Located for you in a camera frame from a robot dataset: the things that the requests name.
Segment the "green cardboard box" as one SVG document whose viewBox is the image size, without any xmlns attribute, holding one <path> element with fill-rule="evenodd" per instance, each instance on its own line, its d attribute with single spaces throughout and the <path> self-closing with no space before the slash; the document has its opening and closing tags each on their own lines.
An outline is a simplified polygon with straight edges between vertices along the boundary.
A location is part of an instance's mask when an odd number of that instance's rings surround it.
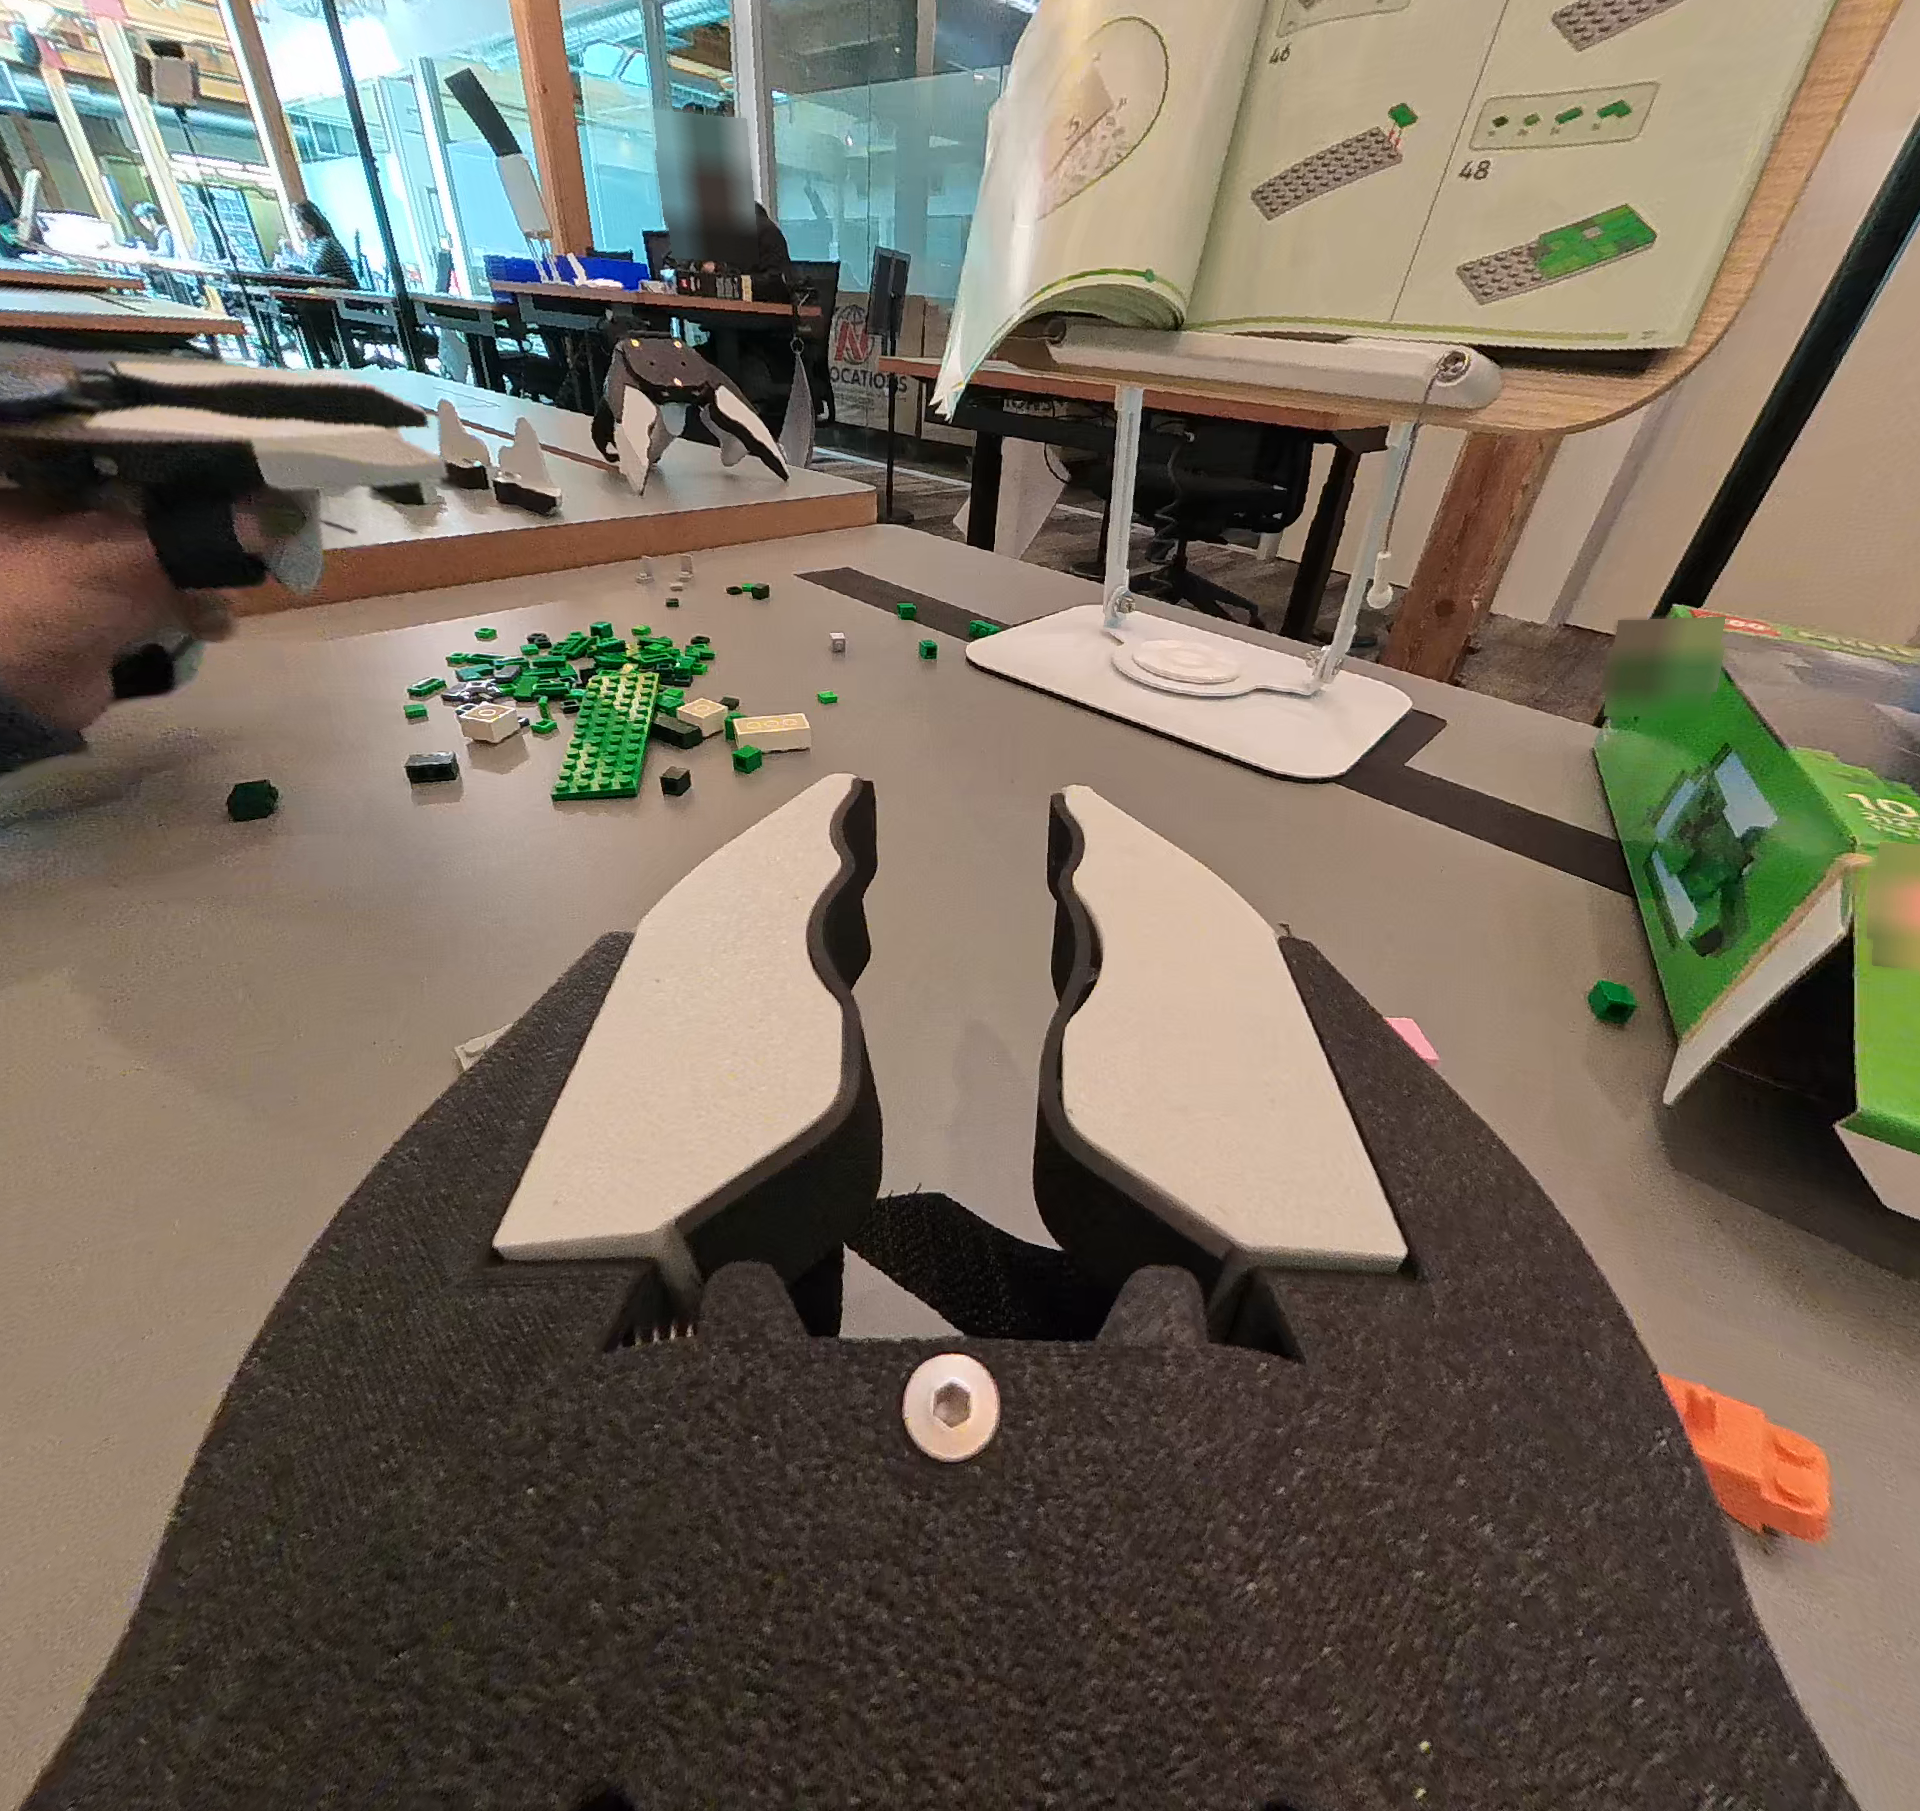
<svg viewBox="0 0 1920 1811">
<path fill-rule="evenodd" d="M 1917 1217 L 1917 652 L 1679 608 L 1620 626 L 1596 772 L 1673 1034 L 1663 1104 L 1808 1104 Z"/>
</svg>

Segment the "wooden post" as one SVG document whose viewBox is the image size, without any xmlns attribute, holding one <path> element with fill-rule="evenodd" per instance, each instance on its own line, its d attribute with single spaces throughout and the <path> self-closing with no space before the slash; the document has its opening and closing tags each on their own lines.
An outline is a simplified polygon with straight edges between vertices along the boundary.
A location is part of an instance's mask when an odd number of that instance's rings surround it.
<svg viewBox="0 0 1920 1811">
<path fill-rule="evenodd" d="M 1471 435 L 1428 533 L 1413 598 L 1424 625 L 1407 672 L 1450 684 L 1492 614 L 1523 528 L 1564 447 L 1562 435 Z"/>
</svg>

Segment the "grey desk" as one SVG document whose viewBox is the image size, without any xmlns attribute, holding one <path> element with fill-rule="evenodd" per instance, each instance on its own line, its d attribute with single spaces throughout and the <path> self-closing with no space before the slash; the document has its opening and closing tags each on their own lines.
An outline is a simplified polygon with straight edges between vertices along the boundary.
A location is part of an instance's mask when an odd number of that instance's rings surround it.
<svg viewBox="0 0 1920 1811">
<path fill-rule="evenodd" d="M 911 531 L 699 559 L 670 626 L 718 688 L 798 712 L 808 753 L 685 798 L 553 805 L 548 751 L 452 748 L 400 695 L 474 629 L 658 625 L 632 568 L 253 618 L 180 695 L 4 780 L 4 1807 L 123 1632 L 210 1415 L 357 1182 L 599 935 L 811 778 L 876 787 L 857 1000 L 885 1186 L 1024 1237 L 1053 1002 L 1045 815 L 1087 785 L 1309 938 L 1523 1160 L 1660 1362 L 1820 1442 L 1821 1547 L 1732 1533 L 1748 1592 L 1861 1807 L 1915 1807 L 1915 1228 L 1833 1135 L 1741 1079 L 1667 1109 L 1638 913 L 1357 791 L 1269 780 L 974 670 L 806 574 L 1016 623 L 1086 598 Z M 847 655 L 829 655 L 843 631 Z M 279 810 L 230 822 L 232 785 Z M 1635 990 L 1599 1024 L 1594 982 Z"/>
</svg>

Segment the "pile of small green bricks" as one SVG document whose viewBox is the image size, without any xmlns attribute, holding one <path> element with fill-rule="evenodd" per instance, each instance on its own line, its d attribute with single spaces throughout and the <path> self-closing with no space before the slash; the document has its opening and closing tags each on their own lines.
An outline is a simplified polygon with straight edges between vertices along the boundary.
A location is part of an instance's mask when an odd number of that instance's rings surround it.
<svg viewBox="0 0 1920 1811">
<path fill-rule="evenodd" d="M 515 644 L 508 641 L 492 626 L 479 626 L 474 631 L 468 649 L 446 653 L 437 670 L 403 691 L 398 719 L 415 729 L 425 727 L 429 721 L 449 721 L 457 745 L 468 750 L 468 753 L 498 750 L 510 743 L 540 745 L 546 741 L 553 750 L 550 791 L 561 771 L 564 751 L 574 729 L 574 714 L 580 709 L 580 695 L 587 684 L 599 672 L 639 666 L 644 672 L 660 674 L 658 708 L 647 745 L 641 791 L 647 787 L 650 766 L 658 755 L 664 755 L 660 772 L 674 766 L 689 768 L 689 758 L 708 743 L 722 745 L 739 775 L 752 775 L 773 758 L 800 755 L 762 755 L 752 748 L 735 750 L 728 729 L 719 737 L 704 739 L 698 729 L 674 719 L 674 709 L 685 699 L 694 697 L 719 699 L 733 705 L 735 714 L 755 715 L 749 714 L 739 699 L 714 695 L 708 678 L 715 664 L 714 638 L 694 633 L 678 641 L 660 625 L 595 621 L 569 629 L 564 635 L 531 631 Z M 531 722 L 508 743 L 468 743 L 460 734 L 457 712 L 465 703 L 484 699 L 513 702 Z"/>
</svg>

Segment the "black tape strip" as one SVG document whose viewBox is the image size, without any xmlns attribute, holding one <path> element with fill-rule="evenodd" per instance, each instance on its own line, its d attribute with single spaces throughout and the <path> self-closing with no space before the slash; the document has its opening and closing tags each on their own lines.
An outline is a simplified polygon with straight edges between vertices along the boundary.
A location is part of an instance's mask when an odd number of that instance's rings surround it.
<svg viewBox="0 0 1920 1811">
<path fill-rule="evenodd" d="M 1426 768 L 1417 768 L 1417 755 L 1447 731 L 1447 721 L 1438 715 L 1409 709 L 1383 732 L 1381 741 L 1374 743 L 1357 758 L 1354 766 L 1331 777 L 1301 777 L 1269 766 L 1261 762 L 1259 755 L 1250 758 L 1227 743 L 1201 743 L 1201 739 L 1188 737 L 1180 729 L 1166 729 L 1163 721 L 1135 715 L 1123 705 L 1115 705 L 1112 697 L 1096 697 L 1093 693 L 1081 693 L 1077 688 L 1055 688 L 1050 682 L 1015 670 L 1016 666 L 1024 666 L 1036 652 L 1053 659 L 1060 655 L 1060 645 L 1065 641 L 1077 641 L 1089 635 L 1091 623 L 1098 618 L 1091 605 L 1072 605 L 1042 621 L 997 626 L 992 633 L 971 637 L 971 608 L 947 600 L 933 600 L 922 592 L 917 592 L 911 604 L 920 612 L 933 614 L 927 629 L 940 637 L 966 641 L 969 647 L 990 649 L 997 647 L 1002 638 L 1016 644 L 1012 649 L 1000 649 L 993 659 L 981 664 L 981 672 L 1024 684 L 1034 691 L 1044 691 L 1079 709 L 1098 712 L 1143 732 L 1186 743 L 1223 765 L 1253 768 L 1283 783 L 1357 791 L 1399 815 L 1424 818 L 1454 835 L 1492 846 L 1530 865 L 1542 865 L 1586 884 L 1617 896 L 1630 896 L 1633 892 L 1624 855 L 1613 835 L 1532 813 L 1495 793 L 1478 791 Z"/>
</svg>

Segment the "long green studded plate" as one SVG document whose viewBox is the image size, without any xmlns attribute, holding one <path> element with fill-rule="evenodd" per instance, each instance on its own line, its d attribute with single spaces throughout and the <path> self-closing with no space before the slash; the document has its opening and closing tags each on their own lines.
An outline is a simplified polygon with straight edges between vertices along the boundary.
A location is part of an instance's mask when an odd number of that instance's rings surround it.
<svg viewBox="0 0 1920 1811">
<path fill-rule="evenodd" d="M 553 804 L 637 800 L 658 693 L 660 674 L 639 666 L 599 672 L 587 684 L 548 791 Z"/>
</svg>

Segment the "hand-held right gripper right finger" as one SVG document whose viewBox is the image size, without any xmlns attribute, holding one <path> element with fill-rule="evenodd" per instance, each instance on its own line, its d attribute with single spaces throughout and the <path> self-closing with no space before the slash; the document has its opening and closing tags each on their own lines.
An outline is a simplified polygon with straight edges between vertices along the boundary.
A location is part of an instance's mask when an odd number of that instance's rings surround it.
<svg viewBox="0 0 1920 1811">
<path fill-rule="evenodd" d="M 1407 1244 L 1281 938 L 1089 787 L 1047 813 L 1053 1018 L 1036 1200 L 1091 1277 L 1403 1272 Z"/>
</svg>

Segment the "wooden column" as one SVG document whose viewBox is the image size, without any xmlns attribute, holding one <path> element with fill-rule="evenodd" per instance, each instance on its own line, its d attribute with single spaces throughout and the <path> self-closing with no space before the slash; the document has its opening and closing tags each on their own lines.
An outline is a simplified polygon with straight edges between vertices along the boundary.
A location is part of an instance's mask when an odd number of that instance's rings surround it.
<svg viewBox="0 0 1920 1811">
<path fill-rule="evenodd" d="M 593 249 L 589 188 L 564 41 L 561 0 L 508 0 L 531 121 L 532 161 L 564 252 Z"/>
</svg>

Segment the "black pole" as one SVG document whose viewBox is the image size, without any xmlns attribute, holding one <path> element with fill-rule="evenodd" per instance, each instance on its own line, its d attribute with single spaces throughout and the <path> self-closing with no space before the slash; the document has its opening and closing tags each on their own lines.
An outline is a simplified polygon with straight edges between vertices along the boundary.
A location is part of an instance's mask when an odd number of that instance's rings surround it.
<svg viewBox="0 0 1920 1811">
<path fill-rule="evenodd" d="M 1700 609 L 1827 398 L 1917 225 L 1917 127 L 1910 127 L 1809 323 L 1772 384 L 1741 451 L 1716 489 L 1653 618 Z"/>
</svg>

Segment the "open instruction booklet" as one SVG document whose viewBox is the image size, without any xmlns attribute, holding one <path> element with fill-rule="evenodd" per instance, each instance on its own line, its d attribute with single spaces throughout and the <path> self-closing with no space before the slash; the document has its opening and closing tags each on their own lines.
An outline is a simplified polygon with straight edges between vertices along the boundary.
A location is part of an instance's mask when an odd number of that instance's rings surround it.
<svg viewBox="0 0 1920 1811">
<path fill-rule="evenodd" d="M 1839 0 L 1042 0 L 934 384 L 1044 317 L 1666 351 Z"/>
</svg>

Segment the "spare hand-held gripper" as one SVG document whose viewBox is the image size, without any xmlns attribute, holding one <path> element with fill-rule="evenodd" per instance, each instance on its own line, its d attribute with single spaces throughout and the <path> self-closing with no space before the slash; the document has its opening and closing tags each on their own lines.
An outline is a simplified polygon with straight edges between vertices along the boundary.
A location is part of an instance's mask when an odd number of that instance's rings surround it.
<svg viewBox="0 0 1920 1811">
<path fill-rule="evenodd" d="M 779 436 L 724 372 L 673 336 L 613 339 L 591 415 L 601 460 L 641 497 L 660 460 L 691 427 L 708 433 L 726 470 L 752 457 L 777 481 L 790 481 Z"/>
</svg>

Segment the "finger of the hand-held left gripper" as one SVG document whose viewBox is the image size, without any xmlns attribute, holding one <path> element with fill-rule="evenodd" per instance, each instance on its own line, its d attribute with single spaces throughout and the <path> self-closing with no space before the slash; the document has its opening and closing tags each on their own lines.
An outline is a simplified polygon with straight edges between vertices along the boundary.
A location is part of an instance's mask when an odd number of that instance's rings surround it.
<svg viewBox="0 0 1920 1811">
<path fill-rule="evenodd" d="M 92 435 L 406 433 L 425 411 L 387 388 L 224 359 L 109 359 L 89 384 Z"/>
<path fill-rule="evenodd" d="M 161 492 L 251 497 L 254 492 L 344 492 L 437 483 L 438 456 L 403 435 L 366 427 L 136 427 L 89 433 L 118 478 Z"/>
</svg>

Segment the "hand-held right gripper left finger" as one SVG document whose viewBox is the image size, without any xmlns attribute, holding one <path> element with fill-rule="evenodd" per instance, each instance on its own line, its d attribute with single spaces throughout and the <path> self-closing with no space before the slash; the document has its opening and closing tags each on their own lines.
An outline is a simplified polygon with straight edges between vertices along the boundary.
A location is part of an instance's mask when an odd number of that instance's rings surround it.
<svg viewBox="0 0 1920 1811">
<path fill-rule="evenodd" d="M 881 1176 L 853 1004 L 875 874 L 876 791 L 834 772 L 643 917 L 494 1229 L 503 1263 L 832 1260 Z"/>
</svg>

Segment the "black office chair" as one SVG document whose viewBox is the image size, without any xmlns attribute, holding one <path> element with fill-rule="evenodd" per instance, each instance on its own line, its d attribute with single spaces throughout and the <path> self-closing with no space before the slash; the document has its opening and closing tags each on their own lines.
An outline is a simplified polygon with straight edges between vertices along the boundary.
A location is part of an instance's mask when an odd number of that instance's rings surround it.
<svg viewBox="0 0 1920 1811">
<path fill-rule="evenodd" d="M 1315 436 L 1216 417 L 1147 420 L 1140 439 L 1135 506 L 1150 527 L 1147 568 L 1135 600 L 1188 605 L 1227 625 L 1265 631 L 1254 600 L 1197 574 L 1194 544 L 1223 548 L 1230 533 L 1292 528 L 1309 501 Z"/>
</svg>

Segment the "orange brick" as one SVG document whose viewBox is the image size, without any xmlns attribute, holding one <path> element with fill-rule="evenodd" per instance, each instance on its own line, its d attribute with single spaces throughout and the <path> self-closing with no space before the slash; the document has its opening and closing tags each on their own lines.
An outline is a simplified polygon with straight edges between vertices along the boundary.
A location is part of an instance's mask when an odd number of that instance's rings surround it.
<svg viewBox="0 0 1920 1811">
<path fill-rule="evenodd" d="M 1830 1535 L 1834 1487 L 1829 1455 L 1724 1391 L 1661 1376 L 1719 1509 L 1753 1533 L 1821 1545 Z"/>
</svg>

